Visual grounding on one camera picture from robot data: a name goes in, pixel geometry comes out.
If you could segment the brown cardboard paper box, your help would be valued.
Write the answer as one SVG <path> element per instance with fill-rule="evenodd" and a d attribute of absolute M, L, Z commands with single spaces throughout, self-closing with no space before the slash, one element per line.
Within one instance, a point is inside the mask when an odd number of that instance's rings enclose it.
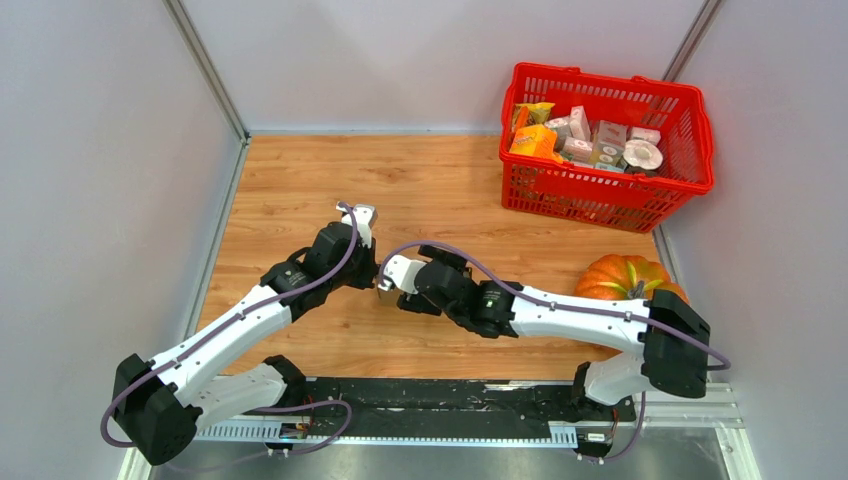
<path fill-rule="evenodd" d="M 391 306 L 395 303 L 395 287 L 389 280 L 383 280 L 377 287 L 378 299 L 381 305 Z"/>

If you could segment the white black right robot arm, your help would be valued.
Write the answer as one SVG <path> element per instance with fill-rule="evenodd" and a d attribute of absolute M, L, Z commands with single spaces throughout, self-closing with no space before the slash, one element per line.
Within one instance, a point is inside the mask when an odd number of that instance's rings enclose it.
<path fill-rule="evenodd" d="M 625 300 L 557 295 L 500 280 L 449 245 L 417 246 L 418 259 L 396 249 L 379 270 L 380 291 L 398 293 L 399 309 L 445 315 L 483 338 L 558 337 L 617 350 L 578 367 L 570 404 L 579 416 L 596 418 L 642 392 L 706 395 L 710 327 L 677 293 Z"/>

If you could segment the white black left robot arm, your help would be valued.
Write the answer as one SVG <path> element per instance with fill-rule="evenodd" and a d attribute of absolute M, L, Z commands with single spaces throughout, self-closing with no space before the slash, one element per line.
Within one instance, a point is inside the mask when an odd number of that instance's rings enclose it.
<path fill-rule="evenodd" d="M 152 465 L 180 454 L 195 435 L 248 412 L 291 415 L 307 408 L 305 377 L 281 355 L 253 369 L 220 371 L 256 343 L 323 305 L 341 287 L 374 285 L 371 220 L 361 208 L 321 229 L 312 246 L 274 265 L 227 313 L 149 360 L 133 354 L 116 370 L 113 400 L 100 422 L 103 440 L 135 447 Z"/>

